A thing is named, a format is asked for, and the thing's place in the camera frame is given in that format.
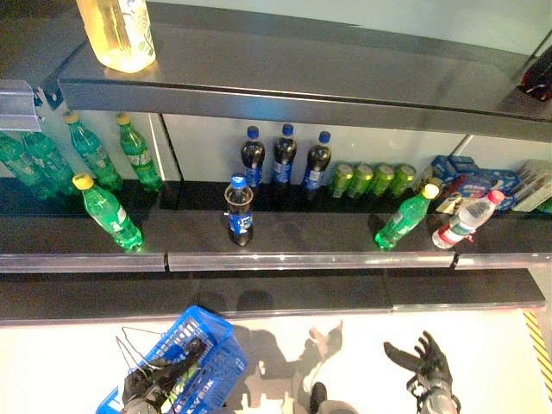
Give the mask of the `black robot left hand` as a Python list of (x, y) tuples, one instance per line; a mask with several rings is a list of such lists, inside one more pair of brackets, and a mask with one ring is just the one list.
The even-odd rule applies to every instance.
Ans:
[(183, 361), (169, 363), (159, 358), (134, 370), (124, 380), (121, 413), (161, 413), (184, 368)]

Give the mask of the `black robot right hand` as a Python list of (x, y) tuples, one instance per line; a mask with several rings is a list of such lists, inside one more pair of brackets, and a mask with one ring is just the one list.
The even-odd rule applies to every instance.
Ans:
[(447, 357), (441, 351), (433, 336), (426, 330), (418, 338), (414, 347), (416, 354), (409, 354), (384, 342), (386, 356), (398, 366), (414, 373), (407, 381), (406, 388), (417, 399), (422, 399), (434, 390), (452, 395), (453, 378)]

